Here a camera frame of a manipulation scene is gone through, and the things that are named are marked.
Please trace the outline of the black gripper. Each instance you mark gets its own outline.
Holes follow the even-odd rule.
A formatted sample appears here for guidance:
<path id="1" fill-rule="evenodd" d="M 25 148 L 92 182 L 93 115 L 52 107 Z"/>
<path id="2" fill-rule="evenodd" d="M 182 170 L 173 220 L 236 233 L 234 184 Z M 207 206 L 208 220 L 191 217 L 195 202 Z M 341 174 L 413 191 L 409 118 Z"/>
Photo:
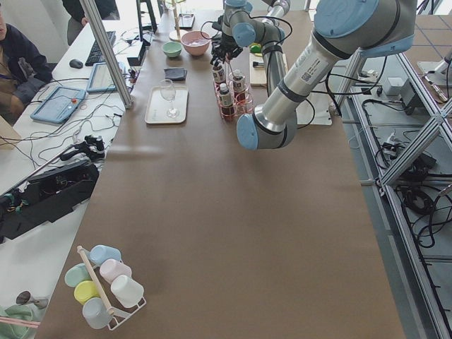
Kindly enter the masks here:
<path id="1" fill-rule="evenodd" d="M 214 37 L 211 44 L 212 61 L 231 61 L 243 51 L 243 48 L 238 46 L 234 38 L 229 35 Z"/>

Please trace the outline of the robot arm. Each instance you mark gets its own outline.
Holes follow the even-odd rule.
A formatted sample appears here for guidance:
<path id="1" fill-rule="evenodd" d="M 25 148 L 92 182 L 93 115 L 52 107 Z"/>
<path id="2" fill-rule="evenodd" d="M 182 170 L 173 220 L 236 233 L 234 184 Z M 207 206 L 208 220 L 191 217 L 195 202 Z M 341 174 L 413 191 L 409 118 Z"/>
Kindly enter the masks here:
<path id="1" fill-rule="evenodd" d="M 212 41 L 214 66 L 238 57 L 243 48 L 253 43 L 261 46 L 264 70 L 266 71 L 267 93 L 271 94 L 283 79 L 286 70 L 283 61 L 282 44 L 287 34 L 279 22 L 290 10 L 290 1 L 267 1 L 270 9 L 264 16 L 252 16 L 252 5 L 248 1 L 224 1 L 224 12 L 213 28 L 220 33 Z"/>
<path id="2" fill-rule="evenodd" d="M 374 58 L 411 48 L 416 8 L 416 1 L 320 1 L 307 47 L 265 103 L 238 119 L 241 146 L 286 146 L 297 130 L 296 108 L 338 61 L 356 51 Z"/>

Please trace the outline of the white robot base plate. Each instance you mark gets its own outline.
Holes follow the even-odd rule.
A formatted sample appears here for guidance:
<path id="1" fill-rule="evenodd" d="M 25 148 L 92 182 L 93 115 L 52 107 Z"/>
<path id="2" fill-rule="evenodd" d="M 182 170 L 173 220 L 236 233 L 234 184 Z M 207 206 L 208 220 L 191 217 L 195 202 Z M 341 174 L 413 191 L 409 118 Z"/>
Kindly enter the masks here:
<path id="1" fill-rule="evenodd" d="M 311 93 L 297 108 L 297 123 L 299 125 L 330 126 L 332 122 L 329 112 L 330 98 L 328 95 Z"/>

